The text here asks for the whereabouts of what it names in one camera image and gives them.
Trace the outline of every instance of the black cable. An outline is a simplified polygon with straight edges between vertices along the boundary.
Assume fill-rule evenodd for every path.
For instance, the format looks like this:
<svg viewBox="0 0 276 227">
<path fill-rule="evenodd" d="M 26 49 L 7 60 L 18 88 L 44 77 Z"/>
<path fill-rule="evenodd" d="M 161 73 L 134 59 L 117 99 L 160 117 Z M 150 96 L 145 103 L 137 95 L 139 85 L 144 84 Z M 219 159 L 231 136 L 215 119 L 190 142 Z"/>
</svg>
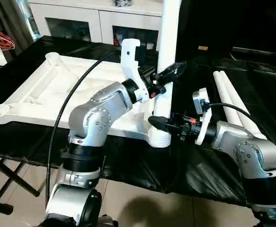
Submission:
<svg viewBox="0 0 276 227">
<path fill-rule="evenodd" d="M 67 103 L 69 102 L 71 96 L 73 95 L 73 93 L 75 92 L 75 90 L 78 88 L 78 86 L 81 84 L 81 82 L 86 78 L 86 76 L 97 66 L 99 65 L 101 62 L 103 62 L 104 60 L 106 60 L 107 58 L 109 58 L 110 56 L 114 55 L 115 53 L 109 53 L 107 55 L 105 55 L 103 58 L 101 58 L 100 60 L 98 60 L 96 63 L 94 63 L 82 76 L 81 78 L 77 81 L 77 83 L 73 86 L 73 88 L 71 89 L 71 91 L 69 92 L 69 94 L 67 95 L 60 111 L 58 114 L 58 117 L 56 119 L 56 122 L 54 123 L 54 127 L 53 127 L 53 131 L 52 131 L 52 135 L 51 135 L 51 140 L 49 143 L 49 149 L 48 149 L 48 157 L 47 157 L 47 169 L 46 169 L 46 206 L 49 200 L 49 194 L 50 194 L 50 177 L 51 177 L 51 153 L 52 153 L 52 149 L 53 149 L 53 138 L 54 138 L 54 134 L 56 133 L 56 130 L 58 128 L 58 124 L 59 121 L 62 117 L 62 114 L 64 112 L 64 109 L 67 105 Z"/>
<path fill-rule="evenodd" d="M 245 112 L 244 110 L 236 107 L 235 105 L 231 105 L 231 104 L 228 104 L 228 103 L 210 103 L 208 106 L 212 107 L 212 106 L 217 106 L 217 105 L 219 105 L 219 106 L 225 106 L 225 107 L 229 107 L 229 108 L 235 109 L 236 111 L 238 111 L 241 114 L 245 115 L 246 117 L 248 117 L 249 119 L 251 119 L 260 128 L 260 130 L 267 136 L 268 140 L 270 140 L 271 142 L 275 143 L 274 140 L 269 135 L 269 133 L 265 130 L 265 128 L 262 127 L 262 125 L 258 122 L 258 120 L 255 119 L 253 116 L 251 116 L 248 112 Z"/>
</svg>

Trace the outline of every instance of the black plastic sheet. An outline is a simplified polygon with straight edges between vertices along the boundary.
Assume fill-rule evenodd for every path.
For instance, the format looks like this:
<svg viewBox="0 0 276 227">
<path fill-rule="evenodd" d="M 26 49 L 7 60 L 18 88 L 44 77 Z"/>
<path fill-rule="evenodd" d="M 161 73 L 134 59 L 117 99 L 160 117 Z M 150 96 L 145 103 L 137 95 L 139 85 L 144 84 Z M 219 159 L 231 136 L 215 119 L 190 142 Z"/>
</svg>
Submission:
<svg viewBox="0 0 276 227">
<path fill-rule="evenodd" d="M 0 69 L 0 104 L 3 103 L 45 60 L 48 52 L 99 59 L 116 51 L 107 44 L 92 44 L 62 38 L 43 37 L 15 60 Z M 111 61 L 119 62 L 116 56 Z M 156 65 L 157 54 L 147 52 L 145 62 Z M 219 102 L 213 72 L 225 70 L 250 113 L 276 141 L 276 67 L 233 60 L 213 60 L 204 56 L 187 61 L 188 68 L 174 83 L 172 111 L 197 117 L 192 92 L 206 87 L 210 101 Z M 213 109 L 212 123 L 225 120 L 223 108 Z M 0 125 L 0 157 L 45 166 L 52 128 L 10 122 Z M 61 164 L 60 149 L 67 142 L 68 130 L 58 129 L 52 163 Z M 168 148 L 152 148 L 147 142 L 108 136 L 105 143 L 102 177 L 153 191 L 178 192 L 247 206 L 240 174 L 226 154 L 210 149 L 204 142 L 181 142 L 172 138 Z"/>
</svg>

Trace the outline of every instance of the white bracket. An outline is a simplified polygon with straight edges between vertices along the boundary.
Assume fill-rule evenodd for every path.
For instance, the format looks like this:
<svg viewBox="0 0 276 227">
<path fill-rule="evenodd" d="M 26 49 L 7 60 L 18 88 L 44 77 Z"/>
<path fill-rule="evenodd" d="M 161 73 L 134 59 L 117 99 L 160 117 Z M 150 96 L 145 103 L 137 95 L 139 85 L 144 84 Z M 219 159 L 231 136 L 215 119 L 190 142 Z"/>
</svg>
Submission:
<svg viewBox="0 0 276 227">
<path fill-rule="evenodd" d="M 132 79 L 139 87 L 134 94 L 141 103 L 149 100 L 148 90 L 138 72 L 138 62 L 134 60 L 136 47 L 140 46 L 138 39 L 124 39 L 121 50 L 121 67 L 126 79 Z"/>
<path fill-rule="evenodd" d="M 204 99 L 207 103 L 209 103 L 209 97 L 206 88 L 202 88 L 199 90 L 198 98 Z M 202 117 L 200 117 L 200 121 L 202 122 L 201 130 L 198 135 L 198 138 L 195 140 L 196 145 L 201 145 L 206 135 L 207 127 L 209 125 L 210 119 L 212 118 L 212 109 L 209 108 L 205 113 L 203 113 Z"/>
</svg>

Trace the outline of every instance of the white pipe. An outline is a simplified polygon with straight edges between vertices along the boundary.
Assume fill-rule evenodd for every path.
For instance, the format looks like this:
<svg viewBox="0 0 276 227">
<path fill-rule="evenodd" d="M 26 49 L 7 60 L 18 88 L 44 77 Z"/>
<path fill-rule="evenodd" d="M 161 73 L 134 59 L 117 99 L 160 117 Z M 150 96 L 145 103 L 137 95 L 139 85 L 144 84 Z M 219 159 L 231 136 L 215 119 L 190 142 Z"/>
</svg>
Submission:
<svg viewBox="0 0 276 227">
<path fill-rule="evenodd" d="M 218 71 L 214 72 L 214 80 L 217 85 L 221 101 L 223 103 L 228 103 L 233 105 L 231 97 L 229 96 L 226 86 L 224 85 L 223 76 Z M 241 120 L 236 110 L 231 109 L 229 107 L 224 107 L 224 111 L 225 111 L 227 121 L 229 123 L 242 126 Z"/>
<path fill-rule="evenodd" d="M 225 87 L 228 91 L 228 94 L 229 94 L 229 96 L 232 100 L 232 103 L 236 107 L 238 107 L 238 108 L 244 110 L 245 112 L 249 113 L 248 109 L 246 108 L 245 104 L 241 100 L 239 94 L 237 93 L 236 89 L 234 88 L 231 81 L 227 77 L 226 73 L 224 71 L 220 71 L 220 75 L 223 78 L 224 85 L 225 85 Z M 240 112 L 237 112 L 237 113 L 238 113 L 240 121 L 241 121 L 241 123 L 242 123 L 242 125 L 245 129 L 250 131 L 255 137 L 267 140 L 267 138 L 261 133 L 261 131 L 259 130 L 257 125 L 251 119 L 249 119 L 245 115 L 241 114 Z"/>
<path fill-rule="evenodd" d="M 162 27 L 160 31 L 160 50 L 158 59 L 158 72 L 164 71 L 175 62 L 178 20 L 181 0 L 164 0 Z M 166 93 L 155 99 L 154 116 L 170 117 L 171 97 L 173 83 L 165 85 Z M 171 136 L 153 126 L 149 130 L 149 144 L 153 147 L 164 148 L 170 144 Z"/>
</svg>

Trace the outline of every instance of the screw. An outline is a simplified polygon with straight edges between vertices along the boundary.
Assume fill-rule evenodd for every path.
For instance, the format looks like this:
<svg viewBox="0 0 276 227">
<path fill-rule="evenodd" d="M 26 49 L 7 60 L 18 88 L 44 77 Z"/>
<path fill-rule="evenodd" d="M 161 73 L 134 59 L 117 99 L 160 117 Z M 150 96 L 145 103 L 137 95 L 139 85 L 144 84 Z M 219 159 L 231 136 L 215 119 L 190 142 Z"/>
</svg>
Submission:
<svg viewBox="0 0 276 227">
<path fill-rule="evenodd" d="M 164 94 L 165 92 L 166 92 L 166 88 L 165 88 L 165 87 L 161 87 L 161 88 L 160 88 L 160 93 L 161 93 L 161 94 Z"/>
</svg>

